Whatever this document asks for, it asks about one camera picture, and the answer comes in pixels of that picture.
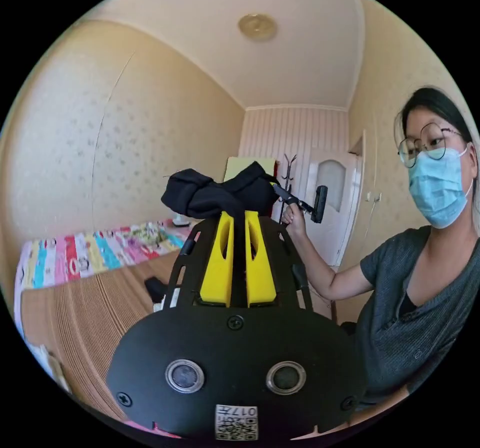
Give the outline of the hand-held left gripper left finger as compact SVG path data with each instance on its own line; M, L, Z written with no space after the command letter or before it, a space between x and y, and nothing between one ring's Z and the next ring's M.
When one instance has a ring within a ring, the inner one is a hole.
M203 303L229 303L234 263L234 220L222 212L218 220L199 296Z

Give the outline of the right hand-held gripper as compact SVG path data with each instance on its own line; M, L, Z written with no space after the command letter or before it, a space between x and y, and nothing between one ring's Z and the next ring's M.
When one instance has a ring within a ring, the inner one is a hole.
M280 187L278 184L273 183L272 188L274 193L277 195L278 198L282 200L285 204L295 204L298 206L298 208L303 211L307 212L308 214L312 215L315 211L315 209L307 204L305 201L298 199L296 196L292 195L290 192L286 191L282 187Z

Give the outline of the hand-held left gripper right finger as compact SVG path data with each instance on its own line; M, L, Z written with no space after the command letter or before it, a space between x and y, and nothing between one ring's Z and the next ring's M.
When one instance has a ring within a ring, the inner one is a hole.
M273 303L277 292L271 272L260 218L245 212L245 280L248 303Z

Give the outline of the person's right hand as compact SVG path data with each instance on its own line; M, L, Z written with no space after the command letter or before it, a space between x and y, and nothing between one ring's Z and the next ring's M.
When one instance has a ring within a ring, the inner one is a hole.
M306 223L303 212L297 204L292 203L284 210L281 223L286 226L286 230L292 239L305 238L307 235Z

